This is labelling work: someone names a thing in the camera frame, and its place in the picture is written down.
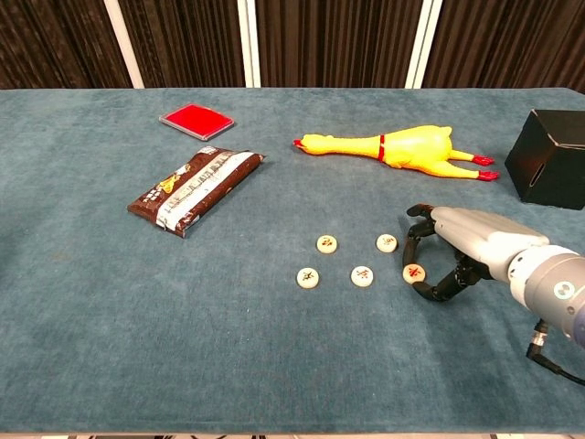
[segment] dark curtain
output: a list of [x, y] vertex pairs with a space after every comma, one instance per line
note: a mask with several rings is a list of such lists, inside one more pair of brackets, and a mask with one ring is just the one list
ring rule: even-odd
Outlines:
[[0, 88], [132, 87], [102, 0], [0, 1]]
[[145, 87], [242, 87], [237, 0], [120, 0]]
[[421, 0], [256, 0], [262, 86], [404, 87]]
[[585, 0], [444, 0], [423, 87], [585, 91]]

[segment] packet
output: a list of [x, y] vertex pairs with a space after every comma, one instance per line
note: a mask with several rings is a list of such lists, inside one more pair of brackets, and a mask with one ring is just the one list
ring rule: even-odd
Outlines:
[[185, 238], [186, 230], [256, 169], [263, 159], [263, 155], [249, 151], [206, 146], [127, 209]]

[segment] yellow rubber chicken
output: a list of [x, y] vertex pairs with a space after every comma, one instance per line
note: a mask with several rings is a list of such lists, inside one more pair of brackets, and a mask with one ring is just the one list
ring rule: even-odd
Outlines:
[[473, 155], [452, 149], [450, 126], [423, 125], [363, 138], [340, 138], [332, 135], [306, 134], [294, 144], [307, 154], [348, 154], [377, 158], [389, 166], [416, 169], [436, 177], [495, 180], [494, 171], [470, 171], [448, 162], [465, 160], [481, 166], [494, 162], [493, 158]]

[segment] cable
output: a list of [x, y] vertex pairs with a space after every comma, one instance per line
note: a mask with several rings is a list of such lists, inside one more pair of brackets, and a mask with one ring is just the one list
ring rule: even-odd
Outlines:
[[567, 380], [571, 380], [580, 384], [581, 386], [585, 386], [585, 380], [576, 377], [575, 375], [571, 375], [570, 373], [566, 372], [563, 368], [561, 368], [558, 364], [554, 363], [540, 352], [542, 348], [545, 346], [545, 342], [547, 341], [548, 335], [548, 325], [547, 323], [541, 318], [538, 320], [538, 323], [534, 327], [534, 335], [532, 336], [532, 341], [528, 346], [528, 351], [526, 352], [526, 356], [529, 359], [532, 359], [534, 362], [539, 364], [545, 369], [550, 370], [551, 372], [560, 375], [561, 377], [566, 378]]
[[563, 369], [561, 369], [558, 374], [561, 377], [565, 377], [567, 380], [571, 380], [573, 382], [576, 382], [577, 384], [580, 384], [581, 386], [585, 386], [585, 380], [582, 380], [581, 378], [576, 377], [575, 375], [571, 375], [570, 373], [566, 372]]

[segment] black box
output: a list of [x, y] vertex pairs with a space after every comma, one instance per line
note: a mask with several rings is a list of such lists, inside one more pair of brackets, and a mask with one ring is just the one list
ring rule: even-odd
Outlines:
[[532, 110], [505, 167], [527, 203], [585, 206], [585, 112]]

